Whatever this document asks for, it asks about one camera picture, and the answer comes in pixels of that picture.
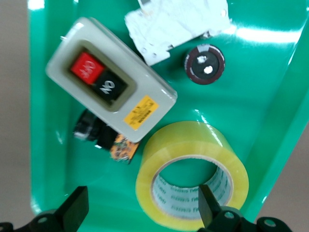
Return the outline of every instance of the on button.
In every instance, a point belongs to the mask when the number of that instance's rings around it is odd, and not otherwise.
[[[108,104],[125,91],[127,84],[111,71],[105,71],[94,83],[93,88]]]

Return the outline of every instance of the red button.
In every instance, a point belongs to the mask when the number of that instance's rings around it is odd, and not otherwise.
[[[104,69],[102,64],[86,52],[82,52],[71,67],[71,71],[89,85],[97,80]]]

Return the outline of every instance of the yellow tape roll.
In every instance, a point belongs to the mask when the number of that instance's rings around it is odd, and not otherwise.
[[[137,177],[138,201],[154,222],[180,231],[203,227],[198,211],[198,187],[176,187],[159,175],[165,167],[183,159],[216,164],[217,171],[206,184],[220,205],[242,207],[249,189],[248,175],[223,135],[208,124],[177,122],[150,138]]]

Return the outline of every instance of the green surface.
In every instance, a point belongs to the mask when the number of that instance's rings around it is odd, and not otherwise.
[[[178,101],[126,165],[112,161],[92,143],[73,139],[73,126],[84,107],[46,76],[45,66],[59,37],[81,16],[96,18],[136,51],[124,15],[139,7],[137,0],[29,1],[31,204],[36,213],[57,208],[77,186],[87,185],[90,211],[81,231],[169,231],[152,222],[137,202],[141,154],[159,128],[196,120],[217,128],[244,163],[250,189],[241,212],[255,219],[309,119],[309,2],[228,4],[231,30],[187,42],[153,66],[178,92]],[[201,43],[217,46],[226,59],[223,76],[208,86],[190,81],[182,64],[186,52]],[[169,172],[170,181],[176,182],[173,170]]]
[[[193,188],[205,184],[216,170],[217,166],[214,163],[201,159],[187,159],[170,164],[160,172],[160,175],[172,185]]]

